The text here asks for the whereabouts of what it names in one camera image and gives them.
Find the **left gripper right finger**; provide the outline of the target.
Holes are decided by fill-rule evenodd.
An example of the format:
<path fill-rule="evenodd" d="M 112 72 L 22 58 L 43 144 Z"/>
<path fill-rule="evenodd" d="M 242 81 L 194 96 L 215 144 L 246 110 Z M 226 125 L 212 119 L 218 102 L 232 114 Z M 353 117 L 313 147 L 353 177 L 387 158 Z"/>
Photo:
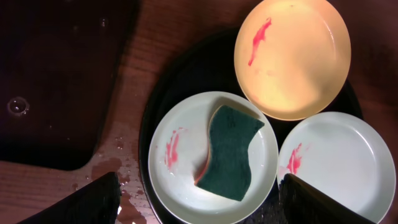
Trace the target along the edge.
<path fill-rule="evenodd" d="M 280 182 L 279 203 L 288 223 L 374 224 L 293 174 Z"/>

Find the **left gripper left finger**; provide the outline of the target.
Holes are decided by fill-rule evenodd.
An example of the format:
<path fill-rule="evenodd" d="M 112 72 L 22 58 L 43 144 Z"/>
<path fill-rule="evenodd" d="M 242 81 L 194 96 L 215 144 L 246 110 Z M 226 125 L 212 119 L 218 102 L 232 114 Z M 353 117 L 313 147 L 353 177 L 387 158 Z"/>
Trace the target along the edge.
<path fill-rule="evenodd" d="M 121 202 L 121 189 L 115 172 L 92 183 L 20 224 L 114 224 Z"/>

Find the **green and yellow sponge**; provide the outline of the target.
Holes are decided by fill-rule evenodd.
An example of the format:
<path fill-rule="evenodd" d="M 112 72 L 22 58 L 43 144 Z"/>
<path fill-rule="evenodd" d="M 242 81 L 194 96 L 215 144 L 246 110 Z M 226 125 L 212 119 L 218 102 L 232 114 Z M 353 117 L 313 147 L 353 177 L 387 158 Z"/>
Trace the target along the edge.
<path fill-rule="evenodd" d="M 221 105 L 208 126 L 208 155 L 195 178 L 196 187 L 242 201 L 251 184 L 248 148 L 264 123 L 242 111 Z"/>

